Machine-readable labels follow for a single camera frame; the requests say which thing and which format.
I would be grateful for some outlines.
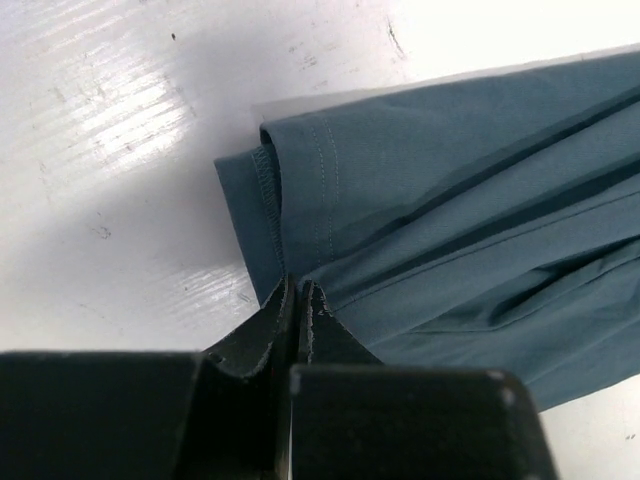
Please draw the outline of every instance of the white surface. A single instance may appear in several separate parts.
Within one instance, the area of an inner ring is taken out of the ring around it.
[[[273,102],[580,58],[640,42],[639,13],[627,0],[3,2],[0,349],[210,345],[256,309],[212,160],[255,145]],[[545,414],[566,480],[638,478],[639,402],[634,379]]]

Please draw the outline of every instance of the clothing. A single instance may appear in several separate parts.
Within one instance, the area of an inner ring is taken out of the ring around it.
[[[503,368],[541,408],[640,373],[640,55],[270,122],[216,165],[259,299],[313,279],[390,364]]]

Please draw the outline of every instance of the gray cloth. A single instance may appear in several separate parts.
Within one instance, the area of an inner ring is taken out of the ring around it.
[[[639,132],[627,54],[267,123],[217,168],[259,299],[316,280],[384,362],[547,408],[640,373]]]

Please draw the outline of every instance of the folded garment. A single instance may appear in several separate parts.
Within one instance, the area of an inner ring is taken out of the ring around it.
[[[548,408],[640,373],[638,132],[626,54],[269,122],[216,165],[259,300],[313,279],[384,362]]]

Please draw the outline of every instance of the white table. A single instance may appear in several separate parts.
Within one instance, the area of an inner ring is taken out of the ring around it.
[[[257,305],[212,160],[255,145],[262,118],[294,98],[579,60],[640,42],[638,14],[627,0],[3,2],[0,349],[214,343]],[[639,403],[633,379],[544,415],[565,479],[638,478]]]

